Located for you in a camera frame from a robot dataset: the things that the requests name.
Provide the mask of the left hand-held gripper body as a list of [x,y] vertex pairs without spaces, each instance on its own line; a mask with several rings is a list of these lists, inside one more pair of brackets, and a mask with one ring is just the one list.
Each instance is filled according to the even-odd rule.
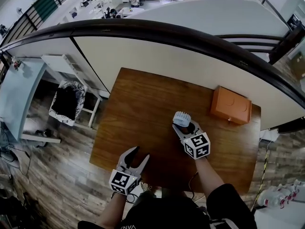
[[136,176],[125,167],[118,166],[112,170],[109,185],[112,191],[129,195],[140,183],[141,176]]

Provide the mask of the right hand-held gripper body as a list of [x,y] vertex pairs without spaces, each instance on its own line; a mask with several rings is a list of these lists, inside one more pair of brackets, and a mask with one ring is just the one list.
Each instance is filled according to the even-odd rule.
[[206,132],[192,135],[182,141],[184,151],[193,159],[208,156],[211,152],[210,140]]

